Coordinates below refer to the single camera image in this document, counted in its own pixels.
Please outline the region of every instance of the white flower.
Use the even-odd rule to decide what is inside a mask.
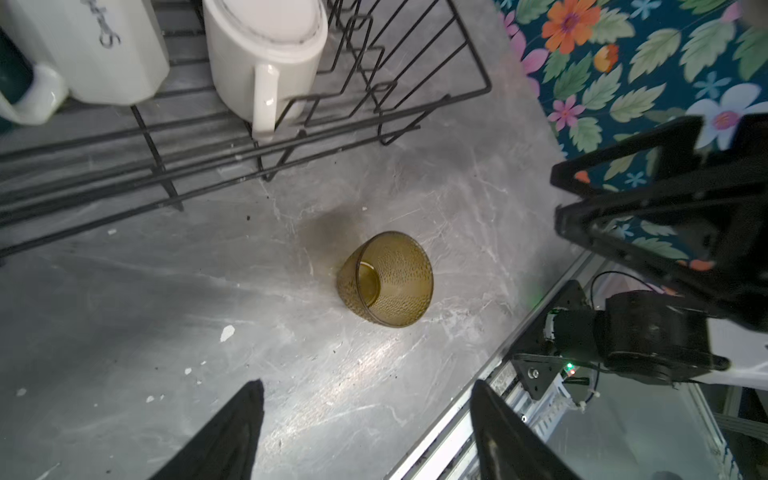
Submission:
[[[727,150],[742,116],[768,112],[768,101],[752,105],[758,95],[760,95],[759,86],[738,84],[726,90],[720,99],[720,104],[704,98],[691,105],[685,112],[687,115],[704,117],[704,126],[696,142],[696,148],[706,147],[716,137],[718,148]]]

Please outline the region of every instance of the dark green mug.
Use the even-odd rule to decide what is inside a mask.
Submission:
[[[0,91],[12,104],[19,101],[32,83],[32,69],[24,56],[0,31]],[[13,124],[0,117],[0,133]]]

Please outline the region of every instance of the white debris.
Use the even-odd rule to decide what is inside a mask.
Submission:
[[[226,342],[234,334],[235,334],[235,327],[231,325],[227,325],[224,327],[223,330],[221,330],[221,337],[219,338],[219,341]]]

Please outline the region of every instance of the white pitcher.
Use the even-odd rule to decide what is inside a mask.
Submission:
[[[268,141],[293,97],[312,88],[328,17],[323,0],[204,0],[210,70],[221,99]],[[285,120],[298,117],[294,102]]]
[[[0,28],[33,65],[34,80],[0,116],[45,123],[68,94],[89,104],[132,105],[168,75],[151,0],[0,0]]]

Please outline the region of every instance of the pink flower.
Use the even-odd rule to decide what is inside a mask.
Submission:
[[[741,5],[739,5],[739,2],[734,2],[728,5],[728,8],[723,11],[723,16],[720,17],[720,21],[723,23],[731,23],[739,18],[741,18]]]
[[[515,11],[511,11],[504,17],[504,26],[507,28],[507,33],[511,37],[509,44],[512,46],[512,51],[515,53],[517,59],[523,64],[523,71],[526,75],[538,71],[547,61],[549,52],[545,48],[536,48],[531,50],[528,55],[523,58],[525,53],[525,35],[520,30],[520,27],[515,24]],[[528,77],[528,83],[531,85],[536,98],[541,93],[541,87],[538,84],[538,80]]]
[[[512,50],[518,54],[519,58],[522,58],[523,52],[525,52],[525,34],[520,31],[520,27],[515,23],[515,11],[512,10],[504,17],[504,26],[507,28],[507,35],[509,35],[509,44],[512,46]]]
[[[562,130],[565,124],[568,124],[571,128],[575,127],[578,116],[586,110],[584,105],[576,105],[576,95],[568,97],[565,103],[555,100],[552,103],[552,108],[554,108],[554,111],[549,114],[547,120],[556,121],[557,124],[554,127],[558,131]]]

